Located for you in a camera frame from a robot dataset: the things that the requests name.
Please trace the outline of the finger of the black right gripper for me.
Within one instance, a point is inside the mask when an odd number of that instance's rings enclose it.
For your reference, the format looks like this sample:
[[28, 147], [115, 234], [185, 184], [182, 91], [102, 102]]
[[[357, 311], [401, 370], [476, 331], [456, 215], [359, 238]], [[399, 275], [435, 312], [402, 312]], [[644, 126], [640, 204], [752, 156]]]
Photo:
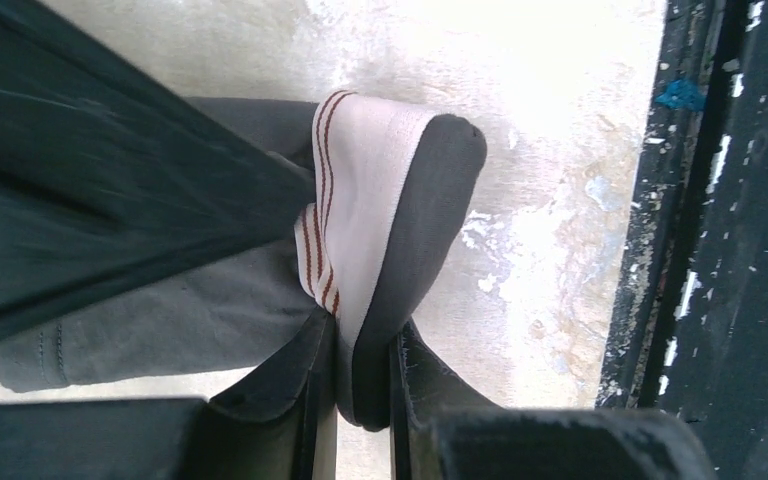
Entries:
[[272, 241], [314, 197], [37, 1], [0, 1], [0, 341]]

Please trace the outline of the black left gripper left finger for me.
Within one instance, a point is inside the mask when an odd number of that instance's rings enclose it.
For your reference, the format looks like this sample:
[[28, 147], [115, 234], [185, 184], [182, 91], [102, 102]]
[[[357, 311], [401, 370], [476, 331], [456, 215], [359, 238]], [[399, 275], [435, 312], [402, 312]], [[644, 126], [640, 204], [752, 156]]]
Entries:
[[0, 404], [0, 479], [331, 479], [334, 319], [209, 400]]

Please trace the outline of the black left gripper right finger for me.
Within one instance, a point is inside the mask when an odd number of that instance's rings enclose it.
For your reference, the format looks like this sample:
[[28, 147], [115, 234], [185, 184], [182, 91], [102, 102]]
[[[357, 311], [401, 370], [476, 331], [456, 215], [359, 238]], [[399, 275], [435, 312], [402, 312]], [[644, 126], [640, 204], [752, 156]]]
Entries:
[[389, 347], [396, 479], [713, 479], [681, 420], [651, 409], [509, 409], [408, 323]]

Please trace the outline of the dark grey boxer underwear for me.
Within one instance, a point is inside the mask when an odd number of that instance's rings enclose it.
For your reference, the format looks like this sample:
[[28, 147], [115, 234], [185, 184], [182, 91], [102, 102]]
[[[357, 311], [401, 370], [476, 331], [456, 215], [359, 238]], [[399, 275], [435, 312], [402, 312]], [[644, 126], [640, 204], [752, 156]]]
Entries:
[[0, 343], [0, 384], [25, 394], [252, 367], [322, 310], [337, 321], [341, 414], [388, 427], [388, 348], [462, 228], [484, 133], [453, 113], [346, 90], [316, 104], [193, 103], [311, 171], [315, 199], [283, 238]]

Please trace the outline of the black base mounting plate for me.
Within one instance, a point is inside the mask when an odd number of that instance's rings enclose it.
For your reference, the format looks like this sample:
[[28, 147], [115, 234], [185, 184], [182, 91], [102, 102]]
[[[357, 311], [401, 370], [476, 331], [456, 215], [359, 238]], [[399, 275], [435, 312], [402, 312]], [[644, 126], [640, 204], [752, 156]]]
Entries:
[[671, 1], [595, 400], [768, 479], [768, 1]]

